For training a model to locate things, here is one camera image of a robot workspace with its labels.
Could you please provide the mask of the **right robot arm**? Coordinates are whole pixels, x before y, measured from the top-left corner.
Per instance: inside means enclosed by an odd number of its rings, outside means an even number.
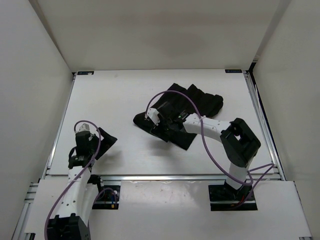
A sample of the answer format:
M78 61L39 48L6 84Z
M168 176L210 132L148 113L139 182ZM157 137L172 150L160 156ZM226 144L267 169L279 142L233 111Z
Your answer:
M230 161L229 170L225 172L224 193L230 200L242 195L249 166L261 147L260 140L243 119L215 120L202 115L198 109L194 113L179 112L169 102L157 108L149 107L145 118L153 123L150 132L165 142L178 134L195 134L221 143Z

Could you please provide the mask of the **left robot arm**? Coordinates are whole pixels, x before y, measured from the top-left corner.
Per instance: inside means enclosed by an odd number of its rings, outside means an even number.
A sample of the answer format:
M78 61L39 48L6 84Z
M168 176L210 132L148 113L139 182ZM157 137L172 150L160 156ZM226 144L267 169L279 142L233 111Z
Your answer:
M117 141L102 128L91 133L90 126L83 122L75 130L75 147L68 155L68 180L66 188L53 204L44 226L46 240L91 239L89 218L94 204L109 201L116 209L119 191L104 185L92 168L106 151Z

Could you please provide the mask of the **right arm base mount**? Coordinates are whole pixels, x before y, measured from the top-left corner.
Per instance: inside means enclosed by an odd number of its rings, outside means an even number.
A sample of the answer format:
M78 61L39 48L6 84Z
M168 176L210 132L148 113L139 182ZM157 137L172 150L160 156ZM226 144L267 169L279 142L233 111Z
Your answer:
M243 186L238 190L224 184L208 186L210 210L225 211L257 211L257 203L251 186Z

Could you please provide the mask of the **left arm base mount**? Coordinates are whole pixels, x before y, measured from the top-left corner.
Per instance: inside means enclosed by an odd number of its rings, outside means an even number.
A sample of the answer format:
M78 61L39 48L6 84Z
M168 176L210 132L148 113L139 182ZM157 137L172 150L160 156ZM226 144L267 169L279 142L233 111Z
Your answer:
M121 184L104 181L99 175L92 175L89 184L96 185L98 194L93 203L93 210L118 210L120 205Z

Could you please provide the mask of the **black skirt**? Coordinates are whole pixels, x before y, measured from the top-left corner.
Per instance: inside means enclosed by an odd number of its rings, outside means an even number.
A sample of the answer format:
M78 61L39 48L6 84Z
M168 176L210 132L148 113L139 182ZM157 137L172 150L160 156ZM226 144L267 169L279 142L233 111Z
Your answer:
M173 91L178 91L188 96L196 105L201 116L209 118L216 116L224 104L222 96L205 93L194 84L190 85L189 88L186 89L176 83L173 83L167 90L168 92L164 93L159 100L151 106L152 108L158 108L164 102L169 102L178 110L183 118L186 117L187 114L193 114L196 112L193 105L184 96L173 93ZM145 119L145 114L143 112L137 114L133 118L133 123L143 131L151 134L150 130L154 124L150 119ZM179 132L177 137L170 142L184 150L187 150L195 137L195 133L187 133L186 131L182 133Z

